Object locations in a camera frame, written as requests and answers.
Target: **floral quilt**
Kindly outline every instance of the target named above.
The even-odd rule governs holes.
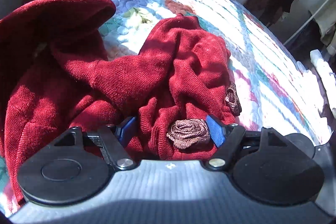
[[[160,19],[197,16],[201,27],[224,38],[231,51],[231,80],[243,109],[237,123],[249,130],[272,126],[283,135],[299,132],[316,145],[330,138],[293,57],[235,0],[112,1],[117,11],[100,27],[110,60],[138,54]]]

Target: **fabric rose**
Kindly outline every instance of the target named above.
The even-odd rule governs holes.
[[[226,89],[225,101],[226,105],[230,108],[232,114],[234,116],[239,116],[242,112],[242,107],[240,105],[237,95],[236,85],[232,81],[230,81],[230,85]]]
[[[193,144],[205,144],[210,140],[207,123],[202,119],[179,120],[171,124],[167,137],[178,149],[186,149]]]

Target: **red knit fabric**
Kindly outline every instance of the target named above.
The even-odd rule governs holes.
[[[97,28],[114,13],[110,0],[36,0],[0,21],[0,152],[19,202],[20,165],[70,126],[95,130],[137,115],[131,156],[187,160],[216,147],[178,150],[166,137],[173,121],[211,113],[234,122],[222,38],[178,15],[155,26],[138,56],[108,62]],[[41,42],[48,47],[33,58]]]

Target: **black circular cap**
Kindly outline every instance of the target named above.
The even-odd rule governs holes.
[[[28,200],[50,206],[90,198],[108,179],[106,162],[76,146],[43,148],[22,164],[17,175]]]
[[[315,147],[311,140],[300,133],[292,133],[285,136],[290,140],[298,149],[305,153],[310,159],[314,157]]]
[[[233,169],[237,186],[263,203],[289,206],[319,193],[323,170],[313,160],[295,155],[255,152],[241,158]]]
[[[81,169],[81,165],[75,160],[57,159],[42,168],[42,175],[48,180],[65,181],[78,176]]]

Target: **sunlight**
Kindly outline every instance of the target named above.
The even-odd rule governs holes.
[[[246,80],[234,71],[235,84],[237,89],[237,95],[241,103],[242,112],[239,116],[239,121],[242,126],[249,128],[251,126],[251,121],[254,121],[258,126],[260,126],[261,119],[259,113],[256,113],[255,110],[259,108],[257,102],[251,100],[251,86]]]
[[[239,15],[230,0],[174,0],[197,11],[197,15],[218,28],[241,49],[245,49]]]
[[[167,9],[166,7],[161,6],[157,2],[148,2],[147,7],[149,9],[152,9],[155,11],[155,14],[160,15],[162,18],[171,18],[176,17],[176,14],[174,14],[172,11]]]
[[[277,45],[277,43],[264,31],[262,31],[254,22],[252,22],[246,15],[244,15],[245,24],[250,31],[250,40],[255,48],[262,47],[263,52],[268,51],[267,54],[263,54],[268,57],[268,54],[272,54],[274,57],[274,61],[278,62],[278,67],[281,67],[283,72],[285,71],[296,71],[296,66],[284,52]]]
[[[114,47],[115,50],[118,48],[121,56],[138,54],[151,30],[159,21],[145,8],[130,9],[122,15],[122,25],[116,32],[111,31],[104,36],[107,50],[109,51],[109,47]]]
[[[260,98],[262,105],[262,122],[265,125],[271,125],[282,135],[295,133],[293,126],[298,129],[298,133],[302,133],[311,139],[310,134],[297,120],[295,115],[280,101],[280,99],[261,81],[260,93],[263,95]]]
[[[252,51],[254,53],[255,62],[266,70],[266,73],[274,75],[281,89],[285,90],[286,94],[288,94],[289,100],[295,102],[302,115],[309,121],[309,127],[316,137],[319,140],[325,139],[322,136],[328,135],[329,133],[321,129],[321,120],[318,110],[313,105],[311,98],[306,96],[305,89],[302,86],[303,77],[301,73],[297,71],[293,62],[279,58],[275,51],[270,48],[272,46],[270,41],[263,43],[253,34],[250,34],[249,37],[253,45]]]

